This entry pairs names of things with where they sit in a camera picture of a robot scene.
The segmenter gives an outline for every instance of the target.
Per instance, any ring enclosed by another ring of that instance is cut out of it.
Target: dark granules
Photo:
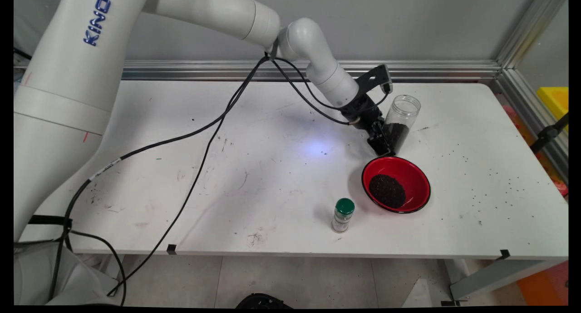
[[[397,180],[378,174],[369,182],[369,192],[380,203],[391,208],[400,208],[405,203],[405,191]]]
[[[390,123],[384,125],[383,130],[387,137],[390,150],[392,150],[393,154],[396,155],[399,153],[399,150],[405,141],[405,137],[407,137],[407,134],[409,133],[408,126],[401,123]]]

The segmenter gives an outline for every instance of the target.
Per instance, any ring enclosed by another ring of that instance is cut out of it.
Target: gray wall
[[[525,53],[517,70],[535,91],[540,87],[569,87],[569,0]]]
[[[337,59],[494,59],[531,0],[257,0],[283,25],[310,17]],[[15,0],[15,44],[32,52],[54,0]],[[258,46],[182,21],[142,13],[127,59],[235,60]]]

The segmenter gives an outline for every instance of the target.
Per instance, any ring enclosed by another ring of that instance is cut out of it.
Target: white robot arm
[[[61,0],[14,98],[15,242],[42,201],[97,150],[142,10],[224,32],[267,52],[278,38],[276,56],[308,58],[307,76],[332,106],[357,95],[357,83],[314,21],[298,19],[281,29],[278,14],[255,0]]]

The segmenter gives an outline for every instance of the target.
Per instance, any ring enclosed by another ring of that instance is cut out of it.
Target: spice bottle
[[[353,216],[355,203],[351,199],[340,199],[335,205],[335,214],[331,226],[336,232],[344,232],[349,227],[349,220]]]

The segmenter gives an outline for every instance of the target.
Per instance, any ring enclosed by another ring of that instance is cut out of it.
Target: kinova logo
[[[97,0],[95,3],[96,11],[93,13],[97,16],[95,19],[89,20],[89,30],[85,30],[85,38],[83,38],[83,42],[97,46],[96,40],[99,39],[99,35],[103,30],[103,26],[99,23],[105,20],[105,13],[108,12],[109,7],[111,6],[111,0]]]

